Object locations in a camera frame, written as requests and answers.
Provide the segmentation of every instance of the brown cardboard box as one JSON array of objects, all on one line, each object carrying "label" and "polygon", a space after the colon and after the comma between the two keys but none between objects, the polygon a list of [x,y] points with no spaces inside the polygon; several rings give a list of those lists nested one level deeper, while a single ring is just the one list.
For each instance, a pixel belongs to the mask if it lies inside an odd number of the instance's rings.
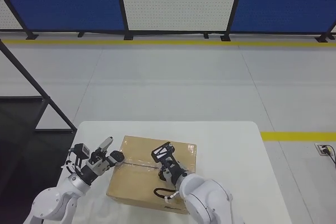
[{"label": "brown cardboard box", "polygon": [[[172,199],[167,204],[164,199],[154,195],[155,188],[173,189],[158,177],[160,164],[154,162],[151,152],[166,140],[125,136],[121,151],[125,162],[115,167],[107,195],[115,201],[145,208],[188,214],[181,198]],[[195,144],[169,141],[175,148],[174,157],[189,171],[195,172]]]}]

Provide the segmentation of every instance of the gray floor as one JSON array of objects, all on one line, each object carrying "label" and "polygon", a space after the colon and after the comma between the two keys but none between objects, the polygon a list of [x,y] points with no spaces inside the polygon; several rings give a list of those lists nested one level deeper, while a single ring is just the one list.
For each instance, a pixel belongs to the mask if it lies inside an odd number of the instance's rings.
[{"label": "gray floor", "polygon": [[[85,120],[252,120],[263,131],[336,131],[336,49],[8,47],[75,125]],[[0,53],[2,95],[36,91]],[[49,110],[39,127],[66,125]],[[336,142],[330,144],[336,149]],[[336,223],[330,159],[319,156],[313,142],[265,146],[293,223]]]}]

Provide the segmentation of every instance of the yellow tape line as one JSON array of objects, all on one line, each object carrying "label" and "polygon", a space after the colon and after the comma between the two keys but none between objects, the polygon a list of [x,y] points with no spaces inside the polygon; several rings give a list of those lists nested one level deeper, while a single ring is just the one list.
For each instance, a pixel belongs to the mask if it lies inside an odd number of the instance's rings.
[{"label": "yellow tape line", "polygon": [[287,46],[328,47],[336,43],[318,42],[248,42],[248,41],[204,41],[204,40],[3,40],[5,44],[63,44],[63,45],[204,45],[204,46]]},{"label": "yellow tape line", "polygon": [[260,132],[266,142],[336,142],[336,132]]}]

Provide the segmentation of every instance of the electrical socket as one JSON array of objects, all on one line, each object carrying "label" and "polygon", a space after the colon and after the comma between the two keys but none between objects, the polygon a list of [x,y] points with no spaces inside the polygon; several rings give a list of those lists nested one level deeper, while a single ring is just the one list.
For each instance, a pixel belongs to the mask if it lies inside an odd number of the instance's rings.
[{"label": "electrical socket", "polygon": [[323,152],[323,150],[325,150],[325,149],[330,151],[329,147],[327,147],[325,144],[315,143],[315,147],[316,147],[318,153],[320,154],[320,156],[328,156],[327,153]]}]

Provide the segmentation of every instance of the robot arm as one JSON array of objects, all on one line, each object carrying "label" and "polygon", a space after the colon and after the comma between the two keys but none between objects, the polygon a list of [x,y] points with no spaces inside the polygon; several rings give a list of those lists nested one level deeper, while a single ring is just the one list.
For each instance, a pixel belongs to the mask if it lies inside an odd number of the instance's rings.
[{"label": "robot arm", "polygon": [[231,193],[214,180],[190,174],[176,161],[174,151],[173,145],[167,142],[151,155],[155,162],[162,164],[160,179],[175,187],[193,219],[199,224],[243,224],[242,219],[233,216]]},{"label": "robot arm", "polygon": [[124,161],[124,156],[119,151],[113,151],[106,157],[107,148],[112,141],[112,137],[107,138],[91,157],[89,157],[90,150],[84,144],[75,145],[72,152],[80,160],[90,159],[81,170],[75,168],[75,172],[71,172],[60,185],[45,189],[38,194],[24,224],[41,224],[43,220],[60,221],[61,224],[72,223],[77,199],[86,194],[98,176]]}]

